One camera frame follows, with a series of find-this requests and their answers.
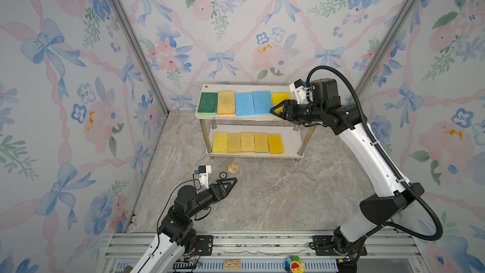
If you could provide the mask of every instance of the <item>marble floor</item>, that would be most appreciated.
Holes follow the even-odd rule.
[[[306,131],[300,130],[302,138]],[[173,188],[190,180],[193,171],[205,164],[212,166],[211,183],[227,171],[229,163],[237,163],[239,171],[228,177],[237,177],[238,183],[227,198],[212,205],[209,216],[194,222],[197,231],[334,229],[354,213],[362,199],[373,194],[355,156],[328,128],[316,129],[300,162],[241,157],[210,160],[205,151],[194,112],[170,112],[135,206],[137,215],[130,232],[154,232]]]

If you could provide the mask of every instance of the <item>shelf tier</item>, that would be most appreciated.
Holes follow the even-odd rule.
[[[285,152],[281,155],[270,155],[269,153],[253,153],[243,152],[239,154],[227,154],[227,153],[212,153],[210,156],[233,156],[233,157],[274,157],[274,158],[303,158],[298,156],[297,152],[302,144],[302,138],[300,131],[294,131],[292,126],[270,126],[270,125],[235,125],[235,124],[218,124],[217,129],[210,128],[209,139],[210,145],[214,140],[215,132],[227,132],[227,133],[242,133],[242,132],[254,132],[254,133],[267,133],[267,134],[281,134],[283,141],[283,148]]]
[[[217,93],[220,91],[234,91],[235,93],[247,93],[255,91],[270,91],[273,93],[289,93],[288,86],[251,86],[251,85],[202,85],[201,93]],[[248,115],[248,116],[236,116],[236,115],[214,115],[204,116],[199,115],[196,109],[197,119],[215,119],[215,120],[258,120],[258,121],[277,121],[281,118],[273,114],[261,114],[261,115]]]

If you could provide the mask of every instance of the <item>light yellow sponge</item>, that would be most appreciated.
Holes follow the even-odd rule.
[[[234,91],[221,91],[217,95],[217,114],[235,114]]]
[[[285,99],[291,99],[289,93],[273,93],[271,94],[271,101],[273,102],[273,106],[278,105]],[[277,108],[275,113],[279,114],[283,111],[283,107]]]
[[[254,152],[268,153],[268,137],[266,133],[254,133]]]
[[[241,152],[254,152],[254,133],[241,133]]]
[[[227,132],[215,132],[212,143],[213,153],[227,153]]]
[[[227,134],[227,152],[228,154],[241,153],[241,133]]]
[[[268,134],[268,145],[271,155],[279,155],[285,152],[281,134]]]

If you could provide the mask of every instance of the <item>green sponge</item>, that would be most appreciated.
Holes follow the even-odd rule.
[[[197,113],[199,115],[211,116],[215,115],[217,110],[217,93],[202,93],[200,94],[199,108]]]

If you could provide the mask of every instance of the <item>black cable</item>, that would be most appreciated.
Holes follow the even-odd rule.
[[[367,126],[367,118],[364,115],[364,111],[362,109],[362,105],[360,104],[360,100],[357,97],[357,93],[355,92],[354,87],[352,87],[352,84],[347,80],[347,78],[342,73],[340,73],[339,71],[337,71],[336,69],[334,69],[332,67],[320,65],[318,67],[313,68],[310,71],[310,73],[308,73],[308,76],[306,77],[306,86],[307,87],[310,87],[310,77],[317,70],[321,70],[321,69],[331,71],[332,73],[334,73],[335,75],[337,75],[343,81],[343,83],[345,83],[345,85],[347,86],[347,88],[350,91],[350,94],[352,95],[352,98],[354,99],[355,106],[357,107],[357,109],[359,111],[360,121],[362,123],[362,126],[364,127],[364,130],[367,133],[367,136],[370,138],[370,140],[371,140],[372,144],[374,145],[374,147],[379,151],[380,155],[385,160],[386,164],[390,167],[390,169],[392,170],[392,173],[394,173],[394,175],[396,176],[397,179],[402,180],[403,179],[403,176],[399,172],[398,168],[396,167],[396,165],[394,165],[394,163],[389,158],[389,156],[384,151],[384,149],[381,147],[381,145],[379,143],[377,143],[377,139],[375,138],[374,134],[372,133],[372,131]],[[419,239],[422,239],[422,240],[428,240],[428,241],[439,240],[443,236],[443,226],[441,225],[440,219],[438,218],[438,216],[436,215],[436,213],[421,198],[421,196],[419,196],[414,191],[414,189],[407,182],[401,181],[401,184],[404,186],[404,188],[406,190],[409,191],[409,193],[414,197],[414,199],[416,199],[418,201],[418,203],[421,204],[421,206],[426,210],[426,212],[428,212],[429,216],[431,217],[431,220],[433,220],[434,226],[436,227],[436,232],[433,235],[424,235],[424,234],[417,233],[417,232],[415,232],[413,230],[410,230],[408,228],[405,228],[405,227],[403,227],[403,226],[401,226],[401,225],[399,225],[397,223],[391,222],[391,221],[386,221],[382,225],[391,226],[393,228],[396,228],[396,229],[399,229],[401,231],[404,231],[404,232],[406,232],[406,233],[408,233],[408,234],[410,234],[412,236],[415,236],[415,237],[417,237]]]
[[[327,246],[320,246],[318,243],[316,242],[311,242],[308,244],[308,247],[312,250],[320,250],[320,249],[331,249],[333,247],[335,247],[335,244],[330,244],[330,245],[327,245]]]
[[[199,259],[200,257],[202,256],[202,252],[200,252],[200,255],[199,255],[199,258],[197,258],[197,261],[196,261],[196,268],[197,268],[197,264],[199,263]]]
[[[324,126],[324,127],[327,127],[326,125],[324,124],[318,124],[318,123],[314,123],[314,124],[304,124],[303,126],[308,128],[308,127],[311,127],[311,126],[316,126],[316,125],[321,125],[321,126]]]
[[[202,189],[202,185],[200,184],[200,181],[199,181],[199,188],[197,189],[196,178],[195,178],[194,174],[192,174],[192,180],[193,180],[193,187],[196,189],[196,191],[199,191],[200,189]]]
[[[158,225],[160,223],[160,219],[161,219],[161,216],[163,215],[163,213],[165,212],[165,209],[167,208],[167,205],[168,205],[168,202],[170,201],[170,198],[172,198],[172,194],[175,192],[175,190],[177,190],[177,188],[180,186],[180,185],[183,185],[184,183],[187,183],[187,182],[191,182],[191,180],[187,180],[187,181],[184,181],[182,183],[180,183],[178,186],[175,187],[175,189],[172,191],[172,193],[170,193],[170,196],[168,197],[168,200],[167,200],[167,203],[165,204],[165,207],[163,208],[163,210],[161,211],[160,213],[160,216],[158,216],[158,220],[157,220],[157,229],[155,230],[155,233],[157,234],[157,246],[155,247],[155,249],[153,250],[154,252],[158,249],[158,246],[160,246],[160,237],[159,237],[159,234],[158,234]],[[145,266],[145,264],[147,264],[147,262],[149,261],[150,258],[147,258],[147,260],[145,261],[145,263],[142,265],[142,267],[138,270],[138,273],[143,269],[143,267]]]
[[[196,217],[193,219],[194,221],[199,221],[199,220],[203,220],[205,217],[207,217],[207,215],[210,214],[210,211],[212,211],[212,208],[209,207],[209,213],[207,213],[206,215],[204,215],[203,217],[201,218],[197,218],[197,214],[196,214]]]

